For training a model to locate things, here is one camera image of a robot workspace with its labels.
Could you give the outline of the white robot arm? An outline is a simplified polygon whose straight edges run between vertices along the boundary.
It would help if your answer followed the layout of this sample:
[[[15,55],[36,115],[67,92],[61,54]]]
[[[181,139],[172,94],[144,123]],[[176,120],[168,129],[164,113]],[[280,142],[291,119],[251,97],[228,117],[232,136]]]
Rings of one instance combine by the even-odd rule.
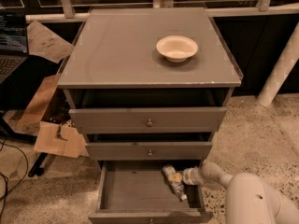
[[[182,172],[166,165],[163,171],[181,201],[187,200],[185,185],[225,188],[226,224],[299,224],[298,207],[257,175],[231,175],[214,162]]]

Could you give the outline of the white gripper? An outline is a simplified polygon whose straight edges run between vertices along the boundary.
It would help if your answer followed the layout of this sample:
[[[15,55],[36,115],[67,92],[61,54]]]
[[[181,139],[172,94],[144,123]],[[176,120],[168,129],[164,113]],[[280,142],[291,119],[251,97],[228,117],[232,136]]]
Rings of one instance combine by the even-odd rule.
[[[179,182],[181,183],[182,180],[187,185],[203,185],[204,178],[201,174],[201,169],[198,167],[188,168],[185,169],[182,173],[174,173],[169,175],[168,180],[171,182]]]

